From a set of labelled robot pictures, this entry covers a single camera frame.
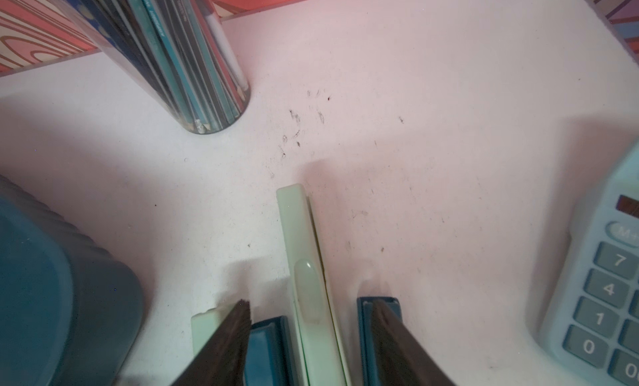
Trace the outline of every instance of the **number 7 button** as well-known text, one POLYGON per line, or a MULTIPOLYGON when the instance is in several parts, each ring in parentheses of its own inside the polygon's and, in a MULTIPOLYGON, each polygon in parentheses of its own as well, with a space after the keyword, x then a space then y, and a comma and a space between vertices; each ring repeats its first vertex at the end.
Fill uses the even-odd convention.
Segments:
POLYGON ((595 264, 622 278, 632 279, 639 267, 639 258, 624 249, 602 242, 595 256, 595 264))

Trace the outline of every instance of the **number 4 button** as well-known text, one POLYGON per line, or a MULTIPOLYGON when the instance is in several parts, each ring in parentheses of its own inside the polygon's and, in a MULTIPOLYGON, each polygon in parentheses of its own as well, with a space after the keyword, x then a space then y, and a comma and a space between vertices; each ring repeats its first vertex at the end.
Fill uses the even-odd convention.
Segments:
POLYGON ((599 270, 590 270, 583 288, 588 294, 600 298, 617 308, 623 307, 628 294, 628 285, 599 270))

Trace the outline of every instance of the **calculator display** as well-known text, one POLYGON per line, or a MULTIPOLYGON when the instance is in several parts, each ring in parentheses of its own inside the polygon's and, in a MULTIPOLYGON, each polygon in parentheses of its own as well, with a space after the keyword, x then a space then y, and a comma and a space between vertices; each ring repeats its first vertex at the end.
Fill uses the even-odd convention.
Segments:
POLYGON ((617 210, 622 213, 632 215, 635 218, 639 218, 639 201, 621 195, 617 201, 617 210))

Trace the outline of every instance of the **mint green plastic object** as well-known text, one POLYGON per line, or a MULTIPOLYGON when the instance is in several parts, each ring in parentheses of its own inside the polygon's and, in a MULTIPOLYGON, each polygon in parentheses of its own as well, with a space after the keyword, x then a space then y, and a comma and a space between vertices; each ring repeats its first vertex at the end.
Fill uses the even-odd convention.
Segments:
POLYGON ((212 308, 201 314, 191 317, 191 338, 193 342, 193 357, 202 350, 206 342, 215 331, 222 325, 229 312, 235 307, 233 304, 226 304, 221 307, 212 308))
POLYGON ((302 381, 310 386, 347 386, 349 374, 304 187, 278 189, 277 204, 291 271, 302 381))
POLYGON ((639 143, 581 198, 570 234, 539 343, 594 385, 639 385, 639 143))

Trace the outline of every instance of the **teal container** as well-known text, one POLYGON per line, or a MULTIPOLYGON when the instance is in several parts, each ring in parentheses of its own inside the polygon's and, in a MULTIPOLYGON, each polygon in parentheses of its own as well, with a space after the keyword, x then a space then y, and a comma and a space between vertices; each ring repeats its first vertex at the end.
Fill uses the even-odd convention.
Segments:
POLYGON ((142 321, 132 270, 3 176, 0 291, 0 385, 110 385, 142 321))

